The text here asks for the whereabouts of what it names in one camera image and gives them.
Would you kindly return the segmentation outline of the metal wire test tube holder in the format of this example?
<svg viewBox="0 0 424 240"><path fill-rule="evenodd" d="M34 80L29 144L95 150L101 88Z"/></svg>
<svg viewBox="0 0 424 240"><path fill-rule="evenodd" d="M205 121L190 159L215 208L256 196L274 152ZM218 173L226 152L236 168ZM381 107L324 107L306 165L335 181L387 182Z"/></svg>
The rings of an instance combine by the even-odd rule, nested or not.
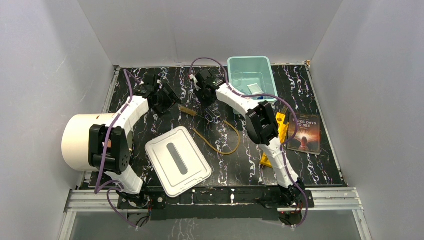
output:
<svg viewBox="0 0 424 240"><path fill-rule="evenodd" d="M204 111L205 111L205 118L208 122L217 123L218 121L221 120L221 114L219 112L215 112L209 107L206 107Z"/></svg>

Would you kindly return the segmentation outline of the tan bottle brush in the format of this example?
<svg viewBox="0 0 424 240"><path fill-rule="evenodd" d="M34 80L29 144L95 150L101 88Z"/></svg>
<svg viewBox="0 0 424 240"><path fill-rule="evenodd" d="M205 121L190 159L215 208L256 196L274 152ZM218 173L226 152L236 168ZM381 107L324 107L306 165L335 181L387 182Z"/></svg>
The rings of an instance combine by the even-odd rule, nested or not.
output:
<svg viewBox="0 0 424 240"><path fill-rule="evenodd" d="M179 104L178 105L178 109L179 109L180 112L185 113L187 115L190 115L192 117L199 117L199 118L202 118L204 120L207 120L208 122L213 122L214 121L212 118L203 116L203 115L199 114L197 111L195 111L193 109L190 109L188 107L185 107L183 105L180 105Z"/></svg>

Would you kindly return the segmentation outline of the tan rubber tube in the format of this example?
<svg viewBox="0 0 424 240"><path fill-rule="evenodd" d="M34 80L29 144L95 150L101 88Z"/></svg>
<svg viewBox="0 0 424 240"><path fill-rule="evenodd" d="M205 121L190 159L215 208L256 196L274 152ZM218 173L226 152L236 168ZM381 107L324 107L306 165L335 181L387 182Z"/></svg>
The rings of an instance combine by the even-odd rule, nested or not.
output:
<svg viewBox="0 0 424 240"><path fill-rule="evenodd" d="M190 127L190 129L211 149L211 150L213 150L214 152L216 152L217 154L219 154L219 155L222 155L222 156L229 156L229 155L232 155L232 154L234 154L234 153L236 153L237 152L237 150L239 149L239 147L240 147L240 145L241 145L241 141L242 141L242 138L241 138L241 135L240 135L240 133L239 133L239 131L231 124L231 123L229 123L228 121L226 121L226 120L222 120L221 121L221 123L223 124L223 125L226 125L229 129L231 129L231 130L233 130L233 132L236 134L236 145L235 145L235 147L233 147L233 148L230 148L229 147L229 144L228 144L228 140L229 140L229 134L227 133L227 134L221 134L221 138L222 138L222 140L224 141L225 140L225 143L222 143L225 147L228 147L228 149L229 149L229 151L223 151L223 148L217 148L217 146L218 145L213 145L213 144L211 144L198 130L196 130L194 127Z"/></svg>

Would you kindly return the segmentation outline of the small white packet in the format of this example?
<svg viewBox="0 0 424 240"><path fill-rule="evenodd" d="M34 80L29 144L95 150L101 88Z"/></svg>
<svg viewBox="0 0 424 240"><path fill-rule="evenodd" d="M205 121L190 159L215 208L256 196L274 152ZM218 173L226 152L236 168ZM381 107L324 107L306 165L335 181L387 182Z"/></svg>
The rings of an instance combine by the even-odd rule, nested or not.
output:
<svg viewBox="0 0 424 240"><path fill-rule="evenodd" d="M251 95L262 95L264 92L262 91L259 84L249 84L248 86L249 91L251 92Z"/></svg>

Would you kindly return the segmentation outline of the white bin lid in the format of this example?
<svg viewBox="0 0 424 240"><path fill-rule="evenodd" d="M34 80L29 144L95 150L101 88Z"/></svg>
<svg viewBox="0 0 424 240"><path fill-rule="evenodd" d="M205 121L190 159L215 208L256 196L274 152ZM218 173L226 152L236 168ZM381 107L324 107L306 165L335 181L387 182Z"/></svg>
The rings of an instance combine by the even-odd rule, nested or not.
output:
<svg viewBox="0 0 424 240"><path fill-rule="evenodd" d="M170 198L180 196L212 175L211 166L184 126L150 140L145 150Z"/></svg>

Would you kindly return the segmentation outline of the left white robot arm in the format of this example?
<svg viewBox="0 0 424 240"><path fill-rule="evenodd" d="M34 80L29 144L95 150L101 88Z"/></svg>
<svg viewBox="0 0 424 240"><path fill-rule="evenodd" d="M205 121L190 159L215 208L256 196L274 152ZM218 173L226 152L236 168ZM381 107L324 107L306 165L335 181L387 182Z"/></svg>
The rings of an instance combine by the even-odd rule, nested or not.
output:
<svg viewBox="0 0 424 240"><path fill-rule="evenodd" d="M143 180L130 166L132 141L128 139L135 124L153 110L159 117L179 102L170 85L156 74L148 74L137 89L129 89L122 107L103 124L94 124L88 134L88 164L106 174L118 188L130 195L137 208L149 203L149 194L142 190Z"/></svg>

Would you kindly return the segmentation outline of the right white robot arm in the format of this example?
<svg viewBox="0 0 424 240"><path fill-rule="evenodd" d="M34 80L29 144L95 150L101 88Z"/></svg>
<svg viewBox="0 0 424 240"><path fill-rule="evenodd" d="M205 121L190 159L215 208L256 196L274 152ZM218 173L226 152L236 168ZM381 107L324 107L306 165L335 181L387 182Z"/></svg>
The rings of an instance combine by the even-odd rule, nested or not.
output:
<svg viewBox="0 0 424 240"><path fill-rule="evenodd" d="M245 118L250 140L260 147L272 165L282 192L282 202L288 207L295 207L302 197L306 197L305 185L286 158L272 104L258 102L253 95L242 94L226 79L216 79L209 70L190 74L189 79L193 81L195 94L202 104L208 106L220 101Z"/></svg>

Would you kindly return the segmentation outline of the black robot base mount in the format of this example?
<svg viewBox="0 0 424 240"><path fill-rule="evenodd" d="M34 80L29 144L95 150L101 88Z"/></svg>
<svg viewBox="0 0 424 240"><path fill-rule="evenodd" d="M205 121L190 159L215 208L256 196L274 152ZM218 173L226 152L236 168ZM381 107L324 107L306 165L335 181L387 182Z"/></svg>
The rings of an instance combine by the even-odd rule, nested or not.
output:
<svg viewBox="0 0 424 240"><path fill-rule="evenodd" d="M298 223L302 211L315 207L310 190L301 193L278 185L195 187L177 197L162 187L147 187L137 196L119 194L118 209L146 210L153 221L174 219L263 219Z"/></svg>

